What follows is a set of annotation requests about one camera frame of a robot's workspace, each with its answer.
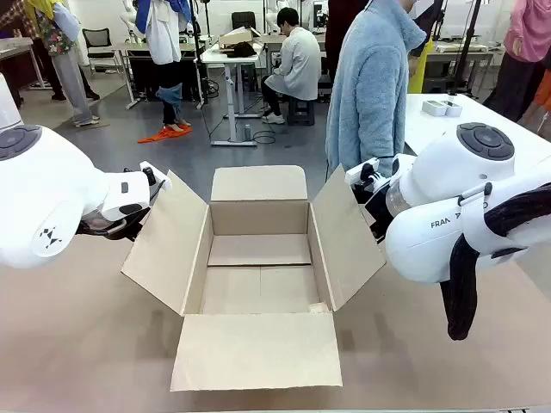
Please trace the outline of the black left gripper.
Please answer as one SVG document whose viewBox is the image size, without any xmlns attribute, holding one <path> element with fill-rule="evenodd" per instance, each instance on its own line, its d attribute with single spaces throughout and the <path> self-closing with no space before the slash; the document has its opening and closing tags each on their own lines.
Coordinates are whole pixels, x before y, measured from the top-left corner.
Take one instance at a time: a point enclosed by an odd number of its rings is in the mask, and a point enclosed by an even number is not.
<svg viewBox="0 0 551 413">
<path fill-rule="evenodd" d="M 110 236 L 111 240 L 122 240 L 128 239 L 134 241 L 135 238 L 139 235 L 143 225 L 141 221 L 144 217 L 151 211 L 150 208 L 145 208 L 139 212 L 133 213 L 125 217 L 126 225 L 124 228 L 115 232 Z"/>
</svg>

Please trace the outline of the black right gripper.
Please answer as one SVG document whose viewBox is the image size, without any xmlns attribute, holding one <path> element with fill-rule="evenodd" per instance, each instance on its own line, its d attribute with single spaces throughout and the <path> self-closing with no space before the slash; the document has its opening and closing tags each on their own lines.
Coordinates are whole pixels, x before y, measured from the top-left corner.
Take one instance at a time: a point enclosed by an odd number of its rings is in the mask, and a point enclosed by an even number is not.
<svg viewBox="0 0 551 413">
<path fill-rule="evenodd" d="M 366 182 L 358 182 L 351 188 L 357 203 L 372 219 L 369 228 L 375 241 L 381 243 L 385 239 L 387 228 L 390 225 L 390 212 L 386 204 L 389 180 L 377 182 L 372 187 Z"/>
</svg>

